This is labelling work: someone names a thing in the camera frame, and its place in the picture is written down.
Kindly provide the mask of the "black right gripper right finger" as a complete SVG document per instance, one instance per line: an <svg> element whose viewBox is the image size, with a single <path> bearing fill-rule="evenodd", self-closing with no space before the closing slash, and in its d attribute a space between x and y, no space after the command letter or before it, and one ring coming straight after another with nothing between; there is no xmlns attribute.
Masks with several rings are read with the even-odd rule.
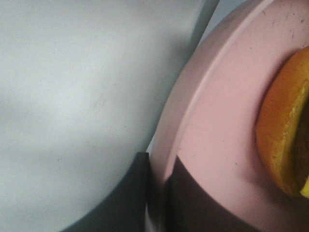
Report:
<svg viewBox="0 0 309 232"><path fill-rule="evenodd" d="M176 158L169 180L169 232L306 232L309 202L270 181L256 154L209 160L194 172Z"/></svg>

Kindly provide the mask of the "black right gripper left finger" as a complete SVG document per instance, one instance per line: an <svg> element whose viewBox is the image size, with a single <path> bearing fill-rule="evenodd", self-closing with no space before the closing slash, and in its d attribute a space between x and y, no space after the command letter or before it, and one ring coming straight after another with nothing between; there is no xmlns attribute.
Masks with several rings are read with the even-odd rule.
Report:
<svg viewBox="0 0 309 232"><path fill-rule="evenodd" d="M65 232L145 231L149 154L138 152L115 189L90 213Z"/></svg>

